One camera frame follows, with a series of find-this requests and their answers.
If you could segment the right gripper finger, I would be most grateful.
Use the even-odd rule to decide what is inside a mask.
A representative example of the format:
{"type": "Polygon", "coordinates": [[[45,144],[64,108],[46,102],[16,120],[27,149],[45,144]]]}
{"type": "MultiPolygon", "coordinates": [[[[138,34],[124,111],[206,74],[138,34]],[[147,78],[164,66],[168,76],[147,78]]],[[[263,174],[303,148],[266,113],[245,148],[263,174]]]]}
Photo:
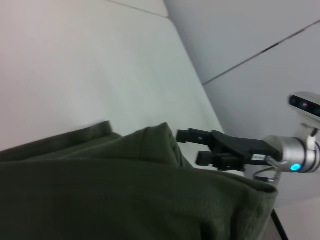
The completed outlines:
{"type": "Polygon", "coordinates": [[[215,144],[211,132],[189,128],[188,130],[178,130],[176,134],[178,143],[194,143],[212,147],[215,144]]]}
{"type": "Polygon", "coordinates": [[[245,171],[244,161],[231,153],[212,153],[209,151],[199,151],[195,164],[202,167],[212,165],[218,171],[245,171]]]}

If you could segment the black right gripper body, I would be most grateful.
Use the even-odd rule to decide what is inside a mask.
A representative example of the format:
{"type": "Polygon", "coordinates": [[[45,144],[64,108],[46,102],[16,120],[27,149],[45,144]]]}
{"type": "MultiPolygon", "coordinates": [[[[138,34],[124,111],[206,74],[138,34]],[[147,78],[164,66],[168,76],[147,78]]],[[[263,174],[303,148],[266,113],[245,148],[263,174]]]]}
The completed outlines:
{"type": "Polygon", "coordinates": [[[212,132],[214,154],[229,153],[243,160],[244,165],[267,166],[266,158],[277,159],[280,152],[263,140],[228,136],[218,131],[212,132]]]}

